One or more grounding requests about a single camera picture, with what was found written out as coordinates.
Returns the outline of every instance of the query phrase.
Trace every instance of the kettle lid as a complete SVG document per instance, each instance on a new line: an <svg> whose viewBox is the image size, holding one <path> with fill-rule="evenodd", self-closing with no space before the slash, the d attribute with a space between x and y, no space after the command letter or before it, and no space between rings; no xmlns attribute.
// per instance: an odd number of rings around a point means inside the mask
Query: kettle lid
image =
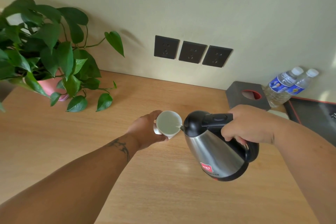
<svg viewBox="0 0 336 224"><path fill-rule="evenodd" d="M205 111L194 111L189 113L183 122L183 131L188 137L195 137L203 134L207 128L202 126L202 120L206 114Z"/></svg>

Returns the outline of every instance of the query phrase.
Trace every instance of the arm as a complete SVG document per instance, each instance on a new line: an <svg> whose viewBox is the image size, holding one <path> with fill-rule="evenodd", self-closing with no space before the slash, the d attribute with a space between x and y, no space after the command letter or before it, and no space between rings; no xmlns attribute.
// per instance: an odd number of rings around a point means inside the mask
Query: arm
<svg viewBox="0 0 336 224"><path fill-rule="evenodd" d="M225 140L274 144L320 223L336 223L336 148L308 128L261 109L240 105L230 112L233 121L222 129Z"/></svg>
<svg viewBox="0 0 336 224"><path fill-rule="evenodd" d="M161 111L137 119L127 133L66 164L0 205L2 223L94 223L134 154L167 140L153 131Z"/></svg>

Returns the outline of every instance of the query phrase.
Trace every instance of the plastic water bottle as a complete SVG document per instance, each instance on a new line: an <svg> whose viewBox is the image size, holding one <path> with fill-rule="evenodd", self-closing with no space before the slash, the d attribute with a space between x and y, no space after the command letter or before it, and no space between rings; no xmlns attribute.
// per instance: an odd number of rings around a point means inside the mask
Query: plastic water bottle
<svg viewBox="0 0 336 224"><path fill-rule="evenodd" d="M271 99L271 102L274 106L282 105L283 103L287 102L292 96L299 94L304 89L308 88L312 79L316 77L319 72L313 68L309 69L305 76L298 80L293 86L289 87L283 93L275 96Z"/></svg>
<svg viewBox="0 0 336 224"><path fill-rule="evenodd" d="M264 89L264 93L271 107L276 107L273 105L271 100L290 86L293 86L298 76L302 73L303 69L301 67L294 67L292 70L279 74L269 82L267 87Z"/></svg>

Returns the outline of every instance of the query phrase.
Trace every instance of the wall outlet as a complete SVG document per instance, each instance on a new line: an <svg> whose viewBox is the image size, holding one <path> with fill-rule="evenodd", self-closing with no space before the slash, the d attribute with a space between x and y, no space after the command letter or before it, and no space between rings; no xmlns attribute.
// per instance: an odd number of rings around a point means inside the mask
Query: wall outlet
<svg viewBox="0 0 336 224"><path fill-rule="evenodd" d="M233 49L210 45L202 64L207 66L222 67L232 51Z"/></svg>
<svg viewBox="0 0 336 224"><path fill-rule="evenodd" d="M156 35L154 56L167 59L175 59L177 48L179 47L179 42L179 39Z"/></svg>
<svg viewBox="0 0 336 224"><path fill-rule="evenodd" d="M180 56L178 60L198 64L207 46L205 44L196 44L183 41Z"/></svg>

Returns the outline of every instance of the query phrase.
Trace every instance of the white ceramic cup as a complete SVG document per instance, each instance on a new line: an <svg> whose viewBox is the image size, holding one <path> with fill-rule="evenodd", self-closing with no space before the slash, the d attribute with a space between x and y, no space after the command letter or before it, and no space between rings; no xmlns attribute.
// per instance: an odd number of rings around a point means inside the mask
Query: white ceramic cup
<svg viewBox="0 0 336 224"><path fill-rule="evenodd" d="M180 131L180 126L182 126L182 119L176 112L164 111L156 118L154 132L170 139Z"/></svg>

